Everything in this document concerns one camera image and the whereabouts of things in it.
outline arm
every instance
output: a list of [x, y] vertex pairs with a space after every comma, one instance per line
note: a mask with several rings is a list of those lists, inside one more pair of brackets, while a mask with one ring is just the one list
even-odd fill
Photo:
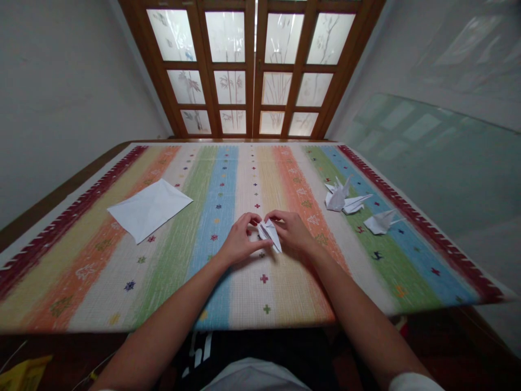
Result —
[[309, 258], [347, 337], [382, 389], [388, 389], [394, 377], [406, 372], [431, 377], [387, 317], [313, 240], [298, 213], [272, 211], [268, 218], [274, 220], [284, 244]]
[[219, 252], [125, 341], [91, 390], [150, 389], [181, 347], [228, 267], [272, 245], [268, 240], [248, 240], [248, 224], [257, 225], [261, 220], [255, 213], [243, 214]]

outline folded paper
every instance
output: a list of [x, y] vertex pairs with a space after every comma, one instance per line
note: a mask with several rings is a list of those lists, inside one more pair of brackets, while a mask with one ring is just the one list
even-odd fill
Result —
[[367, 198], [371, 198], [373, 195], [362, 195], [360, 197], [346, 198], [344, 201], [344, 208], [342, 209], [345, 214], [350, 215], [351, 213], [358, 212], [364, 208], [364, 201]]
[[396, 209], [392, 209], [387, 212], [378, 213], [377, 215], [371, 216], [366, 221], [364, 221], [364, 224], [375, 235], [386, 234], [387, 231], [389, 230], [389, 228], [393, 224], [396, 224], [402, 220], [405, 220], [405, 219], [400, 219], [400, 220], [392, 221], [395, 214], [396, 214]]
[[325, 184], [329, 193], [326, 194], [326, 208], [328, 210], [340, 212], [344, 208], [345, 198], [349, 195], [349, 181], [351, 177], [347, 178], [346, 184], [342, 186], [340, 180], [336, 178], [336, 184]]
[[160, 179], [107, 210], [139, 244], [192, 201]]
[[271, 239], [273, 242], [272, 247], [274, 252], [282, 252], [281, 241], [278, 238], [277, 229], [275, 228], [273, 221], [268, 219], [267, 222], [261, 222], [259, 224], [259, 236], [262, 240]]

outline black shorts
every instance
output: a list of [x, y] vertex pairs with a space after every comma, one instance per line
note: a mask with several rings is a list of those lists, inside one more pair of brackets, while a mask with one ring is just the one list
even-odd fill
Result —
[[312, 390], [339, 389], [322, 329], [195, 332], [195, 339], [190, 333], [174, 359], [174, 389], [199, 391], [247, 357], [287, 368]]

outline striped tablecloth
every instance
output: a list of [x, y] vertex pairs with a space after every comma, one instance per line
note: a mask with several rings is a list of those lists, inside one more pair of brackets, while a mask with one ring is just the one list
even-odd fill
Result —
[[[324, 183], [349, 175], [350, 196], [373, 197], [350, 216], [326, 210]], [[194, 202], [136, 245], [107, 207], [160, 178]], [[0, 331], [134, 330], [208, 262], [242, 213], [273, 209], [298, 212], [388, 315], [512, 295], [341, 144], [132, 144], [0, 255]], [[382, 236], [365, 228], [390, 209], [405, 221]], [[334, 321], [305, 262], [262, 250], [224, 276], [195, 328]]]

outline red stripe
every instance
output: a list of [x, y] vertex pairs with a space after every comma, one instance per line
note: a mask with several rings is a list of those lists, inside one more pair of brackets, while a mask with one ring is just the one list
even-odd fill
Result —
[[135, 147], [124, 158], [114, 165], [89, 190], [58, 218], [49, 224], [26, 247], [16, 254], [5, 267], [0, 270], [0, 300], [4, 300], [9, 292], [18, 284], [32, 268], [40, 263], [40, 259], [53, 245], [76, 223], [85, 212], [116, 182], [148, 147]]
[[482, 303], [495, 303], [503, 301], [503, 292], [492, 281], [483, 275], [476, 266], [457, 247], [446, 238], [436, 227], [432, 226], [421, 214], [419, 214], [407, 201], [380, 178], [361, 158], [359, 158], [349, 147], [342, 145], [338, 147], [360, 171], [368, 177], [389, 201], [394, 204], [400, 212], [407, 217], [418, 232], [431, 242], [447, 262], [457, 270], [475, 289], [482, 298]]

